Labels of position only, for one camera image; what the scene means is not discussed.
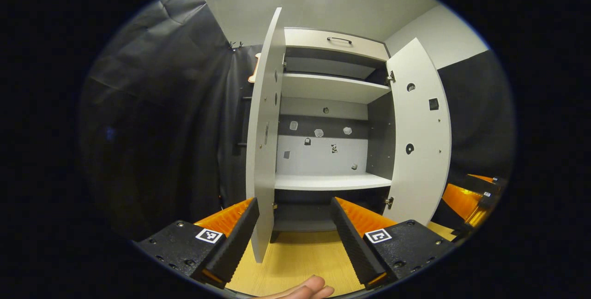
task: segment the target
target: finger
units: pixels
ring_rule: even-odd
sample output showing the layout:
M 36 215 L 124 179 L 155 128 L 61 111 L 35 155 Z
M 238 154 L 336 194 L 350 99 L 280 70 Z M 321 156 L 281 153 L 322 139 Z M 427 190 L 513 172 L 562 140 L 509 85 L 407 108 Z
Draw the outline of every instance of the finger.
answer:
M 305 280 L 301 284 L 294 286 L 293 288 L 289 288 L 289 289 L 282 291 L 280 293 L 270 294 L 270 295 L 266 295 L 264 297 L 257 297 L 257 299 L 279 299 L 281 297 L 284 297 L 284 296 L 294 292 L 295 290 L 298 290 L 299 288 L 301 288 L 303 286 L 310 288 L 314 293 L 316 293 L 319 290 L 321 290 L 323 286 L 325 286 L 325 280 L 324 280 L 324 278 L 322 278 L 320 276 L 312 275 L 310 278 L 308 278 L 307 280 Z
M 313 275 L 312 277 L 308 278 L 305 282 L 303 282 L 302 286 L 307 286 L 308 288 L 310 288 L 310 290 L 316 293 L 322 290 L 323 287 L 325 287 L 325 279 L 320 276 Z
M 312 295 L 311 299 L 324 299 L 330 297 L 334 293 L 334 288 L 326 286 L 322 290 Z
M 310 299 L 314 295 L 314 291 L 307 286 L 302 286 L 301 288 L 289 293 L 285 297 L 280 297 L 279 299 Z

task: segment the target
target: black fabric backdrop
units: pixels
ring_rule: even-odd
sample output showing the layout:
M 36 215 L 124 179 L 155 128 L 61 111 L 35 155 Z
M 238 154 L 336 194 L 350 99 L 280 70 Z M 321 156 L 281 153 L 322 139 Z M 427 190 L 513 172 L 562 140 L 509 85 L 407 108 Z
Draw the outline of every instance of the black fabric backdrop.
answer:
M 490 50 L 437 70 L 452 122 L 447 181 L 467 173 L 508 179 L 517 141 L 509 80 Z
M 224 102 L 222 105 L 222 126 L 217 161 L 220 164 L 220 194 L 224 207 L 241 202 L 246 198 L 247 149 L 238 143 L 246 143 L 248 117 L 251 102 L 243 97 L 253 95 L 253 83 L 247 78 L 253 74 L 262 45 L 235 49 L 228 71 Z
M 215 161 L 232 61 L 205 0 L 157 0 L 95 61 L 80 104 L 91 191 L 114 230 L 142 240 L 220 209 Z

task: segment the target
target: cabinet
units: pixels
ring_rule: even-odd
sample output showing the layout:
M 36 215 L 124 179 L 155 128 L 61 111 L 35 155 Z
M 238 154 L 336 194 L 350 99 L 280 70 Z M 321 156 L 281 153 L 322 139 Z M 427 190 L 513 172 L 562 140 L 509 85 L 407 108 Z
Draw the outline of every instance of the cabinet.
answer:
M 257 262 L 273 230 L 332 229 L 332 196 L 426 225 L 445 188 L 451 127 L 420 42 L 390 58 L 380 42 L 284 24 L 278 8 L 249 115 L 246 190 L 259 201 Z M 368 82 L 372 74 L 380 83 Z

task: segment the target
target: cabinet shelf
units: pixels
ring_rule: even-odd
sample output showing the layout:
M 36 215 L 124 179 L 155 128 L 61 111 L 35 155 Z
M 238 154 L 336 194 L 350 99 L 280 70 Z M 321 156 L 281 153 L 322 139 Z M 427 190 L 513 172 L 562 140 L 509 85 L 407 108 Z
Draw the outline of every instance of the cabinet shelf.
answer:
M 281 190 L 359 190 L 385 187 L 391 184 L 391 180 L 369 173 L 356 175 L 275 175 L 275 189 Z
M 283 74 L 283 97 L 326 99 L 351 103 L 368 104 L 386 95 L 390 87 L 379 84 L 333 78 L 313 74 Z

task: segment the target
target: round hole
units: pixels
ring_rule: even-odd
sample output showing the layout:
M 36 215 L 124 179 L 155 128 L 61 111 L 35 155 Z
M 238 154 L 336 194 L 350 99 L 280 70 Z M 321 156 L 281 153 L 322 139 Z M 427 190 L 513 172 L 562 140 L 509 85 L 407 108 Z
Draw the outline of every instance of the round hole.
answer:
M 394 267 L 395 268 L 401 268 L 401 267 L 404 267 L 405 265 L 406 265 L 406 262 L 405 261 L 396 261 L 394 263 Z

